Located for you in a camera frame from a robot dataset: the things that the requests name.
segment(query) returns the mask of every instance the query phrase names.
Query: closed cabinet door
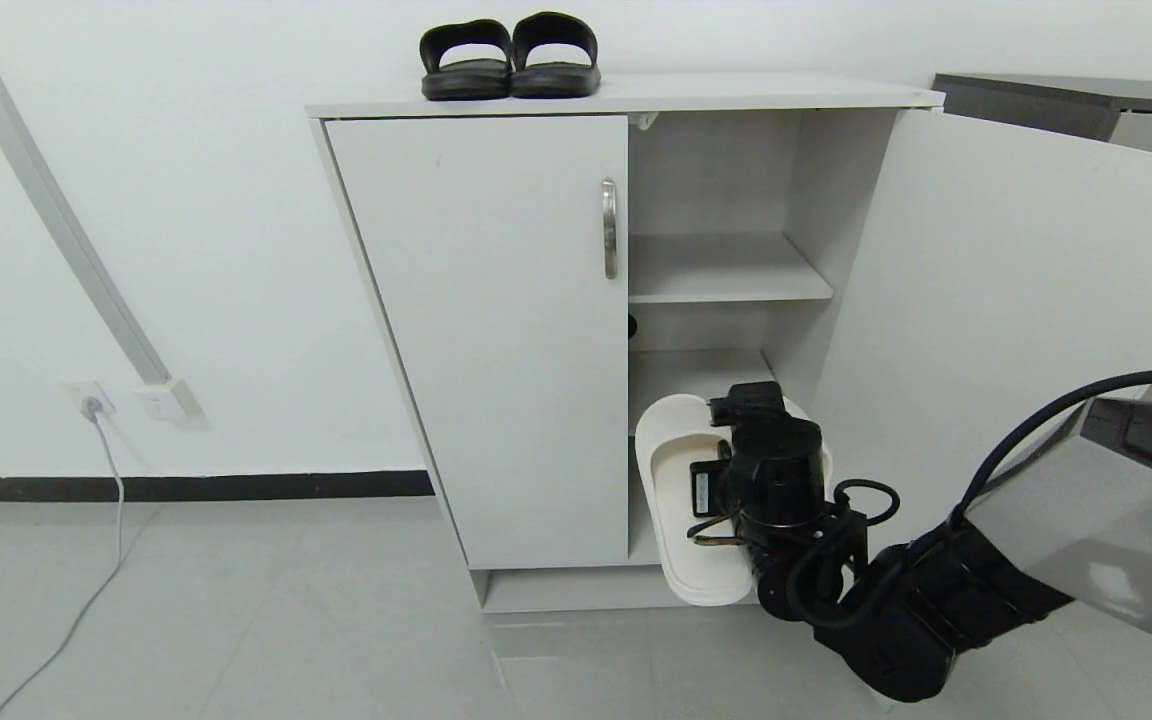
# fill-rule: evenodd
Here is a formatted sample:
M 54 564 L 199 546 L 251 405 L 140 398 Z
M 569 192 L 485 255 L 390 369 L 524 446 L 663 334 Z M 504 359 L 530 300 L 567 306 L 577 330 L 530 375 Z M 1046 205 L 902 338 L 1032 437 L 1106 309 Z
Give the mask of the closed cabinet door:
M 626 559 L 627 127 L 329 123 L 471 568 Z
M 1152 154 L 902 113 L 812 406 L 835 477 L 904 498 L 870 547 L 945 520 L 1039 407 L 1146 369 Z

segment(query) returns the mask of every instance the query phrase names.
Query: wall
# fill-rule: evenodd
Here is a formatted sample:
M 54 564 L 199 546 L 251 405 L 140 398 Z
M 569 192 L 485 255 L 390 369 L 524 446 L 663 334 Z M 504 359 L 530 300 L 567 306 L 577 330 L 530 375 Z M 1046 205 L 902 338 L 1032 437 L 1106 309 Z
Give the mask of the wall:
M 606 73 L 816 68 L 1152 77 L 1152 1 L 544 3 Z M 433 24 L 540 3 L 0 0 L 0 73 L 109 273 L 209 429 L 137 379 L 0 156 L 0 473 L 101 473 L 59 378 L 118 406 L 129 473 L 420 465 L 302 106 L 416 82 Z

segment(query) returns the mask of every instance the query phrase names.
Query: cabinet shelf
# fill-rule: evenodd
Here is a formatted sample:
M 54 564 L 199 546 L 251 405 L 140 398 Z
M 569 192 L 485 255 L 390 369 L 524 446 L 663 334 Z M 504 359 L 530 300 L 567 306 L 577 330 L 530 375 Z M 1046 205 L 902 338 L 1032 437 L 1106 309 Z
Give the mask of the cabinet shelf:
M 736 382 L 772 381 L 758 350 L 630 353 L 630 434 L 660 397 L 690 393 L 721 397 Z
M 630 305 L 831 297 L 829 283 L 781 233 L 630 237 Z

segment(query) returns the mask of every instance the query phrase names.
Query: white cable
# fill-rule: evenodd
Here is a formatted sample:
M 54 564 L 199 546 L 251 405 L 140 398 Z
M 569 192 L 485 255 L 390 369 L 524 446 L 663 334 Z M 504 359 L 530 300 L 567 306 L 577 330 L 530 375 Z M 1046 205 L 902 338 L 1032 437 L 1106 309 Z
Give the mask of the white cable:
M 3 708 L 6 708 L 6 706 L 8 706 L 10 702 L 15 700 L 15 696 L 18 696 L 20 691 L 23 691 L 23 689 L 26 688 L 29 683 L 32 683 L 33 679 L 37 679 L 38 675 L 41 675 L 41 672 L 46 670 L 47 666 L 50 666 L 51 662 L 56 659 L 56 657 L 60 657 L 60 653 L 65 651 L 65 647 L 69 646 L 69 641 L 73 639 L 74 632 L 76 632 L 76 630 L 78 629 L 78 623 L 82 623 L 83 616 L 88 614 L 88 609 L 90 609 L 92 602 L 96 602 L 96 598 L 100 597 L 100 593 L 104 592 L 105 589 L 109 585 L 109 581 L 114 579 L 114 575 L 116 575 L 118 571 L 123 568 L 123 500 L 127 497 L 127 493 L 124 492 L 123 488 L 123 475 L 118 473 L 118 467 L 114 465 L 114 455 L 111 454 L 109 452 L 109 441 L 108 439 L 105 439 L 105 429 L 100 427 L 101 410 L 104 410 L 104 407 L 101 407 L 99 400 L 96 400 L 96 397 L 84 397 L 83 416 L 84 418 L 88 418 L 88 420 L 91 420 L 91 424 L 96 425 L 96 432 L 100 433 L 100 444 L 101 447 L 105 448 L 105 460 L 109 461 L 109 472 L 114 473 L 114 483 L 118 483 L 118 523 L 116 523 L 118 546 L 115 547 L 114 569 L 109 570 L 109 577 L 105 578 L 105 582 L 101 583 L 100 586 L 96 589 L 96 592 L 92 593 L 91 598 L 88 598 L 88 602 L 86 605 L 83 605 L 83 609 L 78 611 L 78 616 L 74 619 L 71 624 L 69 624 L 69 632 L 66 632 L 65 639 L 60 641 L 60 647 L 56 647 L 56 652 L 52 652 L 50 659 L 47 659 L 46 662 L 38 666 L 37 670 L 33 670 L 32 674 L 29 674 L 28 679 L 24 679 L 24 682 L 20 683 L 17 685 L 17 689 L 14 689 L 14 691 L 12 691 L 12 694 L 9 694 L 8 697 L 6 697 L 6 700 L 0 703 L 0 712 L 3 712 Z

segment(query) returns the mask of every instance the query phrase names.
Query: black slipper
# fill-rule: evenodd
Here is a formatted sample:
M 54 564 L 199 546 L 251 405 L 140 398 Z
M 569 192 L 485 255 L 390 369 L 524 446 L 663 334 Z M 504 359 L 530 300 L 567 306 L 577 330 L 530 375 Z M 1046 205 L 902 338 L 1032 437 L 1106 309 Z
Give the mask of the black slipper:
M 526 55 L 540 45 L 573 45 L 589 54 L 589 65 L 539 63 L 526 67 Z M 579 18 L 562 13 L 536 13 L 513 28 L 513 77 L 509 94 L 515 97 L 585 97 L 598 90 L 598 40 Z
M 444 54 L 461 45 L 495 45 L 505 60 L 484 58 L 440 65 Z M 495 100 L 509 96 L 509 31 L 494 20 L 435 26 L 420 37 L 425 78 L 420 93 L 430 100 Z

